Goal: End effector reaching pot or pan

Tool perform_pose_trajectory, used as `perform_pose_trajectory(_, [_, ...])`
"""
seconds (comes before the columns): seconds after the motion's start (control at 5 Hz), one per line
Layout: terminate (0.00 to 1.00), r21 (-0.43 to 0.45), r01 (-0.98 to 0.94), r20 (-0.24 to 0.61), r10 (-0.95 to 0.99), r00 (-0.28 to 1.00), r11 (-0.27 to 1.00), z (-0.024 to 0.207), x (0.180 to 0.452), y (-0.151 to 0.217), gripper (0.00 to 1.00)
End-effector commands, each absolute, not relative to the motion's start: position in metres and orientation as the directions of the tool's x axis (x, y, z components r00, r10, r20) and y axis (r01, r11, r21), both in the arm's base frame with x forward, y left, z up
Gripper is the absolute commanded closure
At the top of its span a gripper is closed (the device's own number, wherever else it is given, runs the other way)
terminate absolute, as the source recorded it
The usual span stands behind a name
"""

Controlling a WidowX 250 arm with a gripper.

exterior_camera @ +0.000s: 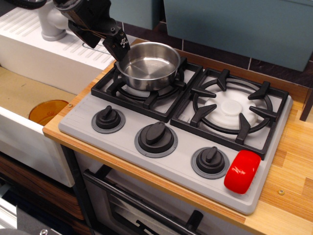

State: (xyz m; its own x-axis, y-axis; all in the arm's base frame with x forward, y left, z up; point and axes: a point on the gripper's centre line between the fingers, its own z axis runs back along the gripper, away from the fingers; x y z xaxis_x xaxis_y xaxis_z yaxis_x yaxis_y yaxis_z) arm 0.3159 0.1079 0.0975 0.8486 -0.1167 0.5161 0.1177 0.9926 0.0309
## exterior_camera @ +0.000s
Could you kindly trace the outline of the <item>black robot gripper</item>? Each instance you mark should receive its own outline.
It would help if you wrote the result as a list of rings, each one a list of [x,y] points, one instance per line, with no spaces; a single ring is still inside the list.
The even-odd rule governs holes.
[[[116,61],[122,61],[131,49],[126,34],[119,31],[110,17],[109,0],[55,0],[54,5],[67,19],[69,29],[85,44],[95,48],[103,45]]]

